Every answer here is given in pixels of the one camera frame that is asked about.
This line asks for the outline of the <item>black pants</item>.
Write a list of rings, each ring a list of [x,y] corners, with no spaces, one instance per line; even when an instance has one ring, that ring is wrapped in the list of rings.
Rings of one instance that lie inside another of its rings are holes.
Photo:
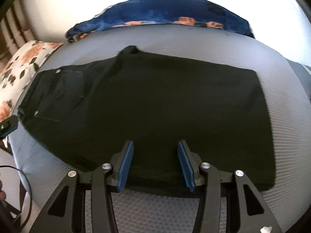
[[[177,144],[222,171],[242,170],[259,190],[275,184],[273,135],[253,70],[146,53],[38,73],[18,107],[46,150],[91,171],[134,144],[129,184],[185,188]]]

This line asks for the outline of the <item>white floral pillow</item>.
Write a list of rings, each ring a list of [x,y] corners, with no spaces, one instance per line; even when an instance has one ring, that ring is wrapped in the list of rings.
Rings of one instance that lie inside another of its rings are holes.
[[[45,61],[62,45],[29,41],[12,56],[1,72],[1,121],[12,115],[23,90]]]

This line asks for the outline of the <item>blue floral blanket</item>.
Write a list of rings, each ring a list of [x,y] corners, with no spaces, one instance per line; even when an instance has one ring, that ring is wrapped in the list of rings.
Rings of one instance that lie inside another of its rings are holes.
[[[207,0],[129,0],[117,3],[92,19],[75,24],[65,37],[72,43],[92,32],[155,24],[216,28],[254,37],[247,20]]]

